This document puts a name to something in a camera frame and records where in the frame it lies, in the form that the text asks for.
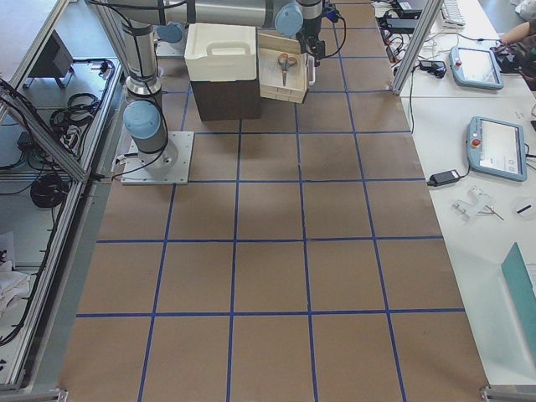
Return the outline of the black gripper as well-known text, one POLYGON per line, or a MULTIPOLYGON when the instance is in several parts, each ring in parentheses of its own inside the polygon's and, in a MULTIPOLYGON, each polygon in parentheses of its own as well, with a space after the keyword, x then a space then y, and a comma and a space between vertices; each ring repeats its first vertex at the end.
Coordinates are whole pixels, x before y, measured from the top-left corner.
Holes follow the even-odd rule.
POLYGON ((300 44, 301 53, 314 57, 314 66, 319 67, 321 57, 326 56, 325 41, 319 39, 319 31, 308 31, 303 28, 297 33, 297 40, 300 44))

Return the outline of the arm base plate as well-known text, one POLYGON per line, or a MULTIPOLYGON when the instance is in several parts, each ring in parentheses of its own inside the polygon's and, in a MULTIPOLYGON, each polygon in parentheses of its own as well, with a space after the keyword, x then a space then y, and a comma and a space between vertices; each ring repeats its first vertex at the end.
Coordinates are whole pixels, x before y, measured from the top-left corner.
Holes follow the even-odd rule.
POLYGON ((163 185, 187 184, 193 150, 194 133, 192 131, 170 131, 167 147, 154 163, 155 157, 142 153, 139 155, 134 140, 128 152, 135 153, 125 164, 125 174, 121 183, 125 185, 163 185))

